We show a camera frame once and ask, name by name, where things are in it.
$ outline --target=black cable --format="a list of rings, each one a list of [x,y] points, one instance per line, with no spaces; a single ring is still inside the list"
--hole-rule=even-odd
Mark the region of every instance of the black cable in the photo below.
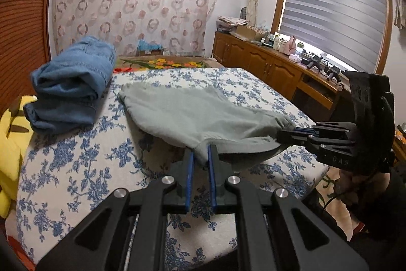
[[[324,205],[323,210],[326,210],[326,208],[327,208],[327,206],[330,204],[330,202],[332,202],[335,198],[338,198],[340,195],[344,195],[344,194],[347,194],[347,193],[351,193],[351,192],[355,191],[355,189],[361,188],[364,184],[367,184],[367,183],[372,179],[372,177],[374,177],[377,173],[378,173],[378,167],[375,169],[375,171],[374,171],[371,175],[369,175],[369,177],[368,177],[366,180],[364,180],[363,182],[361,182],[361,183],[360,183],[359,185],[357,185],[356,187],[354,187],[354,188],[352,188],[352,189],[348,189],[348,190],[346,190],[346,191],[344,191],[344,192],[342,192],[342,193],[340,193],[340,194],[337,194],[337,195],[333,196],[333,197],[332,197],[330,200],[328,200],[327,203]]]

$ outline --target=light green cloth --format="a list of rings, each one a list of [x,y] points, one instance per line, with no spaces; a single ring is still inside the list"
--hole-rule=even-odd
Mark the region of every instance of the light green cloth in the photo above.
[[[263,162],[286,149],[275,141],[281,129],[294,129],[286,115],[238,106],[214,87],[166,88],[147,83],[123,87],[119,96],[136,125],[177,147],[189,147],[202,166],[208,146],[238,171]]]

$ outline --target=blue flower pattern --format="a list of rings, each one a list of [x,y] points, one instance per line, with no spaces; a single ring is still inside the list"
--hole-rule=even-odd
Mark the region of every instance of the blue flower pattern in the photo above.
[[[22,163],[17,201],[18,239],[37,263],[114,189],[145,188],[167,173],[183,150],[142,132],[118,97],[123,84],[149,82],[167,88],[214,86],[231,102],[313,124],[292,103],[243,69],[170,69],[114,75],[92,127],[59,136],[34,135]],[[303,198],[327,166],[302,147],[290,147],[240,176],[273,191],[287,187]],[[207,172],[195,169],[190,213],[168,215],[165,265],[183,271],[224,256],[237,246],[234,215],[214,215]]]

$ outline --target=silver bolt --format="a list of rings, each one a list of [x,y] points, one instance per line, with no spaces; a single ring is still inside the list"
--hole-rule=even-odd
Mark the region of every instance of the silver bolt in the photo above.
[[[175,178],[173,178],[172,176],[162,177],[162,183],[164,183],[164,184],[172,184],[174,181],[175,181]]]
[[[123,188],[118,188],[114,191],[114,196],[116,198],[123,198],[127,195],[127,191]]]
[[[239,182],[241,182],[241,178],[238,177],[238,176],[230,176],[230,177],[227,178],[227,181],[228,181],[230,184],[236,185],[236,184],[238,184]]]
[[[279,188],[275,191],[275,194],[280,198],[286,198],[289,195],[289,192],[285,188]]]

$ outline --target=slatted brown panel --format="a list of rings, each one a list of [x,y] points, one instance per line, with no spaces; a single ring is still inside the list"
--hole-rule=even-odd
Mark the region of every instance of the slatted brown panel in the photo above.
[[[49,61],[48,0],[0,0],[0,114],[33,94],[30,73]]]

